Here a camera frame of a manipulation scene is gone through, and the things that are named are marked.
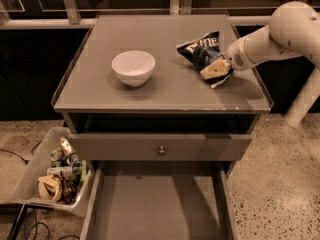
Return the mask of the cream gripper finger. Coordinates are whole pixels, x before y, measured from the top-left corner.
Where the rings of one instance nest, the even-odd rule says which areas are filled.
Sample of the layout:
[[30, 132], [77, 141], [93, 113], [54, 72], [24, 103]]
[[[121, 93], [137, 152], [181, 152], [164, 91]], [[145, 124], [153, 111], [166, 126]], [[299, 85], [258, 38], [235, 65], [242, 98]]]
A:
[[226, 77], [233, 72], [231, 64], [226, 59], [217, 59], [200, 71], [205, 80]]

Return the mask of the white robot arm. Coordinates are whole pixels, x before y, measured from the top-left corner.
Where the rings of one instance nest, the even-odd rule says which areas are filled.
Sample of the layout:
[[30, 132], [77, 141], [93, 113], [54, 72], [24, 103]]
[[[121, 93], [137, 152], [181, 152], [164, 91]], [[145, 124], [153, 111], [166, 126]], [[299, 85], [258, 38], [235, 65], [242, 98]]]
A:
[[268, 24], [237, 39], [216, 59], [209, 59], [200, 74], [205, 80], [244, 71], [266, 61], [304, 56], [320, 65], [320, 16], [308, 4], [288, 2], [277, 8]]

